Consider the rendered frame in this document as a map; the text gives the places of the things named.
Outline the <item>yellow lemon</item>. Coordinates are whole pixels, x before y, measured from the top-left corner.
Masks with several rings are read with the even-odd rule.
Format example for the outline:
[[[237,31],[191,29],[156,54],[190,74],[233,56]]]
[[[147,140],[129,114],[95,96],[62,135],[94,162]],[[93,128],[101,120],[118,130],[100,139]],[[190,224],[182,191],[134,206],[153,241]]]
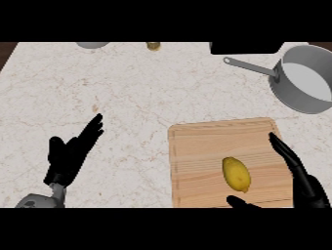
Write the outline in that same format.
[[[243,163],[233,157],[222,160],[224,179],[234,191],[247,192],[250,176]]]

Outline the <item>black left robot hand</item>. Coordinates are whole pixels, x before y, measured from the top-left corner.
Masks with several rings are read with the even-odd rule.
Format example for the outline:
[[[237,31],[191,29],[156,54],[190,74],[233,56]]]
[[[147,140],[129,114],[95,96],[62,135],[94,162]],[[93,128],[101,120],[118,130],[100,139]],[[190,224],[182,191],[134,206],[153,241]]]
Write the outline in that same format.
[[[72,184],[79,173],[87,155],[103,133],[101,114],[88,122],[81,134],[67,142],[59,137],[48,139],[48,168],[42,182],[50,186],[59,184],[65,188]]]

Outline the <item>grey metal pot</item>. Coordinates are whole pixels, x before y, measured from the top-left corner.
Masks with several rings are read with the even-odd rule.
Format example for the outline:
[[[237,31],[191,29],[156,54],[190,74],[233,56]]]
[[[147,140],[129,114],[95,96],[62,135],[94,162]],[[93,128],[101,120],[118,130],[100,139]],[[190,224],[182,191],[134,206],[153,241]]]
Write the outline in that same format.
[[[297,45],[283,54],[271,69],[224,57],[224,63],[268,76],[280,102],[294,111],[318,114],[332,107],[332,52]]]

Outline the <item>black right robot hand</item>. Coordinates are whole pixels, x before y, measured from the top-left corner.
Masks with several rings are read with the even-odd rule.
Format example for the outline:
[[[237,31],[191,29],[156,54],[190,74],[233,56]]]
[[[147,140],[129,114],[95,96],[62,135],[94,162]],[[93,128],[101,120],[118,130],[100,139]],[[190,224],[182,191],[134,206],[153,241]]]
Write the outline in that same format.
[[[303,168],[299,157],[290,147],[278,139],[272,132],[268,133],[268,141],[274,151],[283,157],[293,178],[293,207],[299,209],[332,207],[321,183]]]

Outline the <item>black appliance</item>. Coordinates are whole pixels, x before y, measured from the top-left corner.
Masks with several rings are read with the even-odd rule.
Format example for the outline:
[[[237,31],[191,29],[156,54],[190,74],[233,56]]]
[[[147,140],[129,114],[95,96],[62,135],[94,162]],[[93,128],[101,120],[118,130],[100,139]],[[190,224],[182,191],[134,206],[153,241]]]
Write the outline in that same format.
[[[283,46],[283,42],[210,42],[212,55],[274,54]]]

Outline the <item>wooden cutting board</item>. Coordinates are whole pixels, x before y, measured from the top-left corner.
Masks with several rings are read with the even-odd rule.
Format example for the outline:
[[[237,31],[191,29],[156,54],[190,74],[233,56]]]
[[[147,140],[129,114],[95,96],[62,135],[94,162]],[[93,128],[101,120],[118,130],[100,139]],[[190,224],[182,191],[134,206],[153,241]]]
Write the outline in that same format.
[[[171,200],[178,208],[225,208],[237,196],[259,207],[293,205],[292,174],[271,148],[268,135],[278,128],[271,118],[177,124],[168,128]],[[237,159],[247,168],[246,192],[230,188],[222,159]]]

